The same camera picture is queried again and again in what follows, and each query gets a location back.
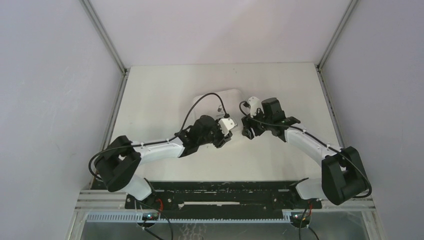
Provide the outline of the white medicine kit case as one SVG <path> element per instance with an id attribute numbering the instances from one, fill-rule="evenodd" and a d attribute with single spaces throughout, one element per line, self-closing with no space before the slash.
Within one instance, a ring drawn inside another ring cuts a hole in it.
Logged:
<path id="1" fill-rule="evenodd" d="M 241 123 L 243 114 L 239 110 L 239 103 L 244 100 L 244 95 L 238 89 L 228 89 L 218 91 L 216 94 L 221 100 L 214 94 L 204 97 L 194 107 L 191 115 L 197 119 L 202 115 L 208 115 L 214 119 L 223 118 L 225 115 L 224 109 L 237 124 Z"/>

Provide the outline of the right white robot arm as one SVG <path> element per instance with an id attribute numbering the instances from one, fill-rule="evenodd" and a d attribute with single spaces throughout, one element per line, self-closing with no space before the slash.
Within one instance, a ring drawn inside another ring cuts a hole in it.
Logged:
<path id="1" fill-rule="evenodd" d="M 252 140 L 265 132 L 288 143 L 312 160 L 321 169 L 319 178 L 303 178 L 291 188 L 289 203 L 302 208 L 309 200 L 326 199 L 341 205 L 350 199 L 363 199 L 372 194 L 358 150 L 324 141 L 311 133 L 299 119 L 286 116 L 275 97 L 259 100 L 250 97 L 239 103 L 243 117 L 242 135 Z"/>

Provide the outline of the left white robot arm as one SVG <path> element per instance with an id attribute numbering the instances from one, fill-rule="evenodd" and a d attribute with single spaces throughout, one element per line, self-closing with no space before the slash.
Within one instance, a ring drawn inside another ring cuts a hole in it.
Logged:
<path id="1" fill-rule="evenodd" d="M 149 209 L 155 205 L 157 196 L 149 181 L 136 174 L 139 166 L 162 159 L 183 158 L 196 153 L 203 145 L 219 149 L 231 140 L 236 126 L 229 117 L 214 119 L 202 115 L 171 139 L 143 143 L 122 135 L 95 154 L 89 163 L 109 192 L 125 192 Z"/>

